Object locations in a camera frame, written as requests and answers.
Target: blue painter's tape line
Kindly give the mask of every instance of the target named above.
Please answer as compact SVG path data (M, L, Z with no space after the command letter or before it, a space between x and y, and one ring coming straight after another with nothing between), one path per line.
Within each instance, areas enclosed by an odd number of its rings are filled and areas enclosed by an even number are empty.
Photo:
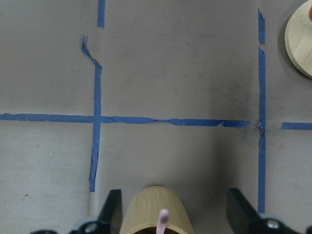
M81 39L81 50L95 65L95 82L94 82L94 118L93 118L93 142L91 150L91 167L89 175L90 191L95 192L95 180L98 167L99 138L101 131L101 71L102 66L92 58L86 44L85 36Z
M258 212L265 212L265 160L266 160L266 68L265 53L259 48L259 159L258 159Z
M261 44L265 44L265 20L258 9L258 36Z
M44 114L0 114L0 120L36 121L36 122L66 122L66 123L93 123L93 116L66 116Z
M127 123L127 124L146 124L154 122L165 122L173 125L184 126L206 126L217 127L222 125L224 127L244 128L250 125L250 121L241 120L219 120L219 119L156 119L147 117L102 117L102 123Z
M259 130L262 136L265 135L266 127L266 77L265 77L265 54L259 48L259 86L260 86L260 99L259 99Z
M105 0L98 0L97 6L97 26L104 28Z
M265 169L266 169L266 139L259 138L259 159L258 159L258 212L265 212Z
M287 122L283 122L281 129L284 129L284 130L312 130L312 123L287 123Z

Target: gray surface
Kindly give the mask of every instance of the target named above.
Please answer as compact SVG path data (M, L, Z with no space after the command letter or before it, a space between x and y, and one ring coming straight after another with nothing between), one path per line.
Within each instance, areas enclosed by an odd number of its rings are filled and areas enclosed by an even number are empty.
M311 79L287 56L288 19L305 1L263 1L267 41L267 213L297 231L311 225L311 131L280 130L281 122L312 122Z
M110 189L122 189L125 212L139 190L160 184L180 196L196 233L230 233L228 187L257 207L258 6L267 29L267 212L303 231L312 132L280 130L283 121L311 122L311 80L291 65L283 41L302 2L107 0L103 30L96 0L1 1L0 113L92 115L94 66L79 44L87 35L103 66L103 115L251 125L102 124L89 194L91 124L1 121L0 231L67 233L99 212Z

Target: wooden disc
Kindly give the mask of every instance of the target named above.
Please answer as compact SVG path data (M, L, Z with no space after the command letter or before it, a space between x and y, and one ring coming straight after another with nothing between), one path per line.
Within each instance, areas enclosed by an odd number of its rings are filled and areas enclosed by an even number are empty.
M285 45L294 66L312 78L312 0L302 4L289 19L285 31Z

